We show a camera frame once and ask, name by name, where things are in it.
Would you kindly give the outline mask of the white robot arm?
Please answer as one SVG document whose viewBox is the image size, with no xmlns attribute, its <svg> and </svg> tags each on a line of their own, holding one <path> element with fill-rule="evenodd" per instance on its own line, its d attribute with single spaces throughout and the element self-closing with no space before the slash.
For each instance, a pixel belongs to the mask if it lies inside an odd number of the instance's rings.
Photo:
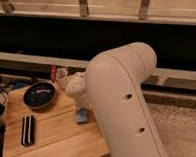
<svg viewBox="0 0 196 157">
<path fill-rule="evenodd" d="M 141 90 L 156 65 L 148 44 L 131 43 L 96 55 L 66 87 L 92 108 L 111 157 L 168 157 Z"/>
</svg>

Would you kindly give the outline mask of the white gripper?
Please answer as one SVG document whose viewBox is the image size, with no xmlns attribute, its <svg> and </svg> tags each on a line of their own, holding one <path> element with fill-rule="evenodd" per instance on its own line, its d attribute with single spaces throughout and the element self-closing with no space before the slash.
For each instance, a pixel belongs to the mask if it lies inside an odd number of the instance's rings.
<svg viewBox="0 0 196 157">
<path fill-rule="evenodd" d="M 73 99 L 76 108 L 89 109 L 89 100 L 86 92 L 86 79 L 84 72 L 76 72 L 69 80 L 65 89 L 66 95 Z"/>
</svg>

